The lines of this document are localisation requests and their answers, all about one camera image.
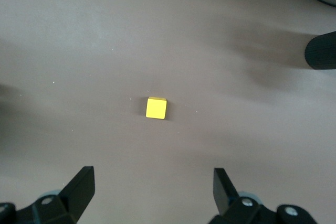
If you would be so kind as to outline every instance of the cube top face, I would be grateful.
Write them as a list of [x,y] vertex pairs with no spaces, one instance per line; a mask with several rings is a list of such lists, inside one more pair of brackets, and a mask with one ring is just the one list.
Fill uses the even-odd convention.
[[159,97],[149,97],[147,101],[147,118],[164,119],[166,116],[167,100]]

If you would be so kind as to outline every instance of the dark cylindrical object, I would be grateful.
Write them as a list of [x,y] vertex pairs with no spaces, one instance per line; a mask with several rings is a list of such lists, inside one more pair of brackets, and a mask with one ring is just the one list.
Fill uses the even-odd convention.
[[336,69],[336,31],[312,39],[304,56],[314,69]]

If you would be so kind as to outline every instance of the gray surface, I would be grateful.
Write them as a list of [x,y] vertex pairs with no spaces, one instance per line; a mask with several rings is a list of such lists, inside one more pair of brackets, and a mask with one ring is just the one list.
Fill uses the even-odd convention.
[[[336,72],[307,42],[314,0],[0,0],[0,201],[18,208],[84,165],[80,223],[207,223],[214,167],[275,210],[336,212]],[[167,98],[167,120],[144,116]]]

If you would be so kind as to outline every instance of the silver bolt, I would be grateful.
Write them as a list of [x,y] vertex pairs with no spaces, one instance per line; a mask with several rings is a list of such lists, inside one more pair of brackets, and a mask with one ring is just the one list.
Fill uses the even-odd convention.
[[250,199],[244,198],[241,200],[244,206],[251,207],[253,206],[253,202]]
[[41,201],[41,204],[42,205],[47,205],[49,204],[50,202],[52,202],[53,198],[52,197],[48,197],[48,198],[45,198]]
[[292,215],[292,216],[297,216],[298,215],[298,212],[292,207],[286,207],[285,212],[289,215]]
[[8,205],[4,205],[3,207],[0,207],[0,213],[5,211],[7,207],[8,207]]

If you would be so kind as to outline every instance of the yellow cube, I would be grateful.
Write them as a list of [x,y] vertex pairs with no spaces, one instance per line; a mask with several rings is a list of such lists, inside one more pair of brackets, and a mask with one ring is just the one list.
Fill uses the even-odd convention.
[[149,97],[147,101],[147,118],[164,119],[166,116],[167,100],[159,97]]

